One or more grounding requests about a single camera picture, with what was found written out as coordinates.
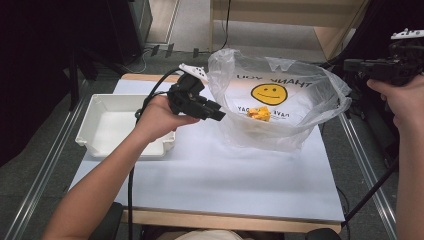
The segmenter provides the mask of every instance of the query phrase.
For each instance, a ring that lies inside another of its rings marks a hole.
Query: white plastic tray
[[[94,157],[108,156],[134,129],[146,95],[94,94],[75,141]],[[150,143],[141,156],[163,156],[174,146],[175,132]]]

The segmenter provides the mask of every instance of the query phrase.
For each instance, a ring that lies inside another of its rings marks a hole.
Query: plastic bag
[[[290,152],[313,128],[349,108],[351,89],[338,76],[296,60],[248,57],[223,49],[208,61],[209,89],[227,115],[219,124],[237,146]],[[247,116],[267,106],[269,122]]]

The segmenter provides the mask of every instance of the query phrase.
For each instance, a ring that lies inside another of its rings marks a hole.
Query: smiley face
[[[287,90],[279,84],[261,84],[252,89],[253,98],[261,103],[276,106],[287,99]]]

